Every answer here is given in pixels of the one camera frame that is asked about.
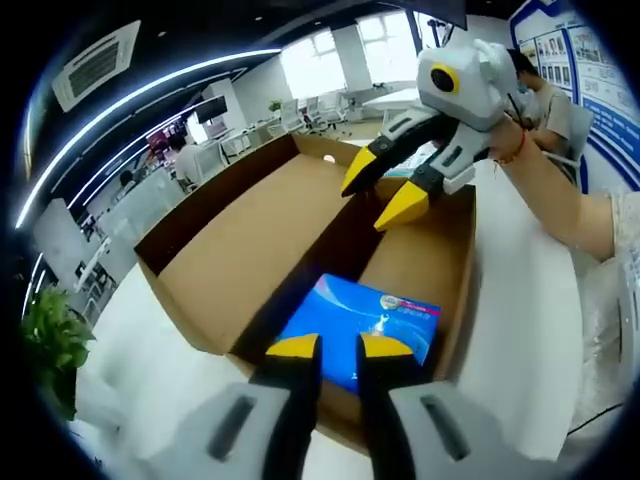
person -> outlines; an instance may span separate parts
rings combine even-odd
[[[535,132],[526,132],[505,115],[492,130],[490,156],[551,236],[600,262],[579,279],[584,355],[573,429],[621,404],[627,393],[618,375],[618,282],[620,262],[640,249],[640,192],[580,193],[546,159],[535,138]],[[569,437],[569,455],[580,457],[597,445],[604,432],[596,423],[592,427]]]
[[[538,103],[538,118],[530,137],[542,149],[558,155],[568,153],[571,101],[558,87],[538,75],[538,71],[521,52],[508,49],[518,82],[533,90]]]
[[[200,152],[197,145],[187,145],[184,137],[173,135],[169,138],[169,146],[176,153],[176,179],[183,190],[187,191],[189,184],[197,185],[200,181],[196,155]]]
[[[122,187],[116,194],[116,202],[122,200],[138,184],[133,177],[131,170],[125,170],[119,176],[120,186]]]

woman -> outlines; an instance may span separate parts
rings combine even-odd
[[[492,132],[491,156],[547,232],[600,263],[580,285],[584,358],[572,429],[624,400],[618,380],[619,262],[640,248],[640,192],[583,195],[518,124],[505,116]],[[604,433],[594,422],[575,438]]]

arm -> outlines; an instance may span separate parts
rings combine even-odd
[[[557,152],[562,147],[565,139],[558,135],[556,132],[547,130],[546,128],[538,128],[531,132],[531,140],[534,141],[538,147],[548,152]]]
[[[520,139],[520,127],[503,120],[492,133],[494,157],[508,158],[517,150]],[[529,134],[518,156],[503,169],[550,235],[599,260],[613,255],[611,200],[582,195],[545,158]]]

bulletin board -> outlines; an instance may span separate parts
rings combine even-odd
[[[514,45],[540,76],[593,112],[588,142],[640,190],[640,110],[598,36],[555,0],[529,0],[509,23]],[[586,182],[586,162],[581,165]]]

cardboard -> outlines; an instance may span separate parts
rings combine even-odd
[[[143,273],[191,345],[247,374],[323,273],[442,307],[428,362],[446,378],[473,264],[475,191],[441,198],[426,216],[373,228],[403,180],[340,197],[359,148],[285,135],[223,170],[136,247]],[[328,382],[319,429],[364,451],[356,396]]]

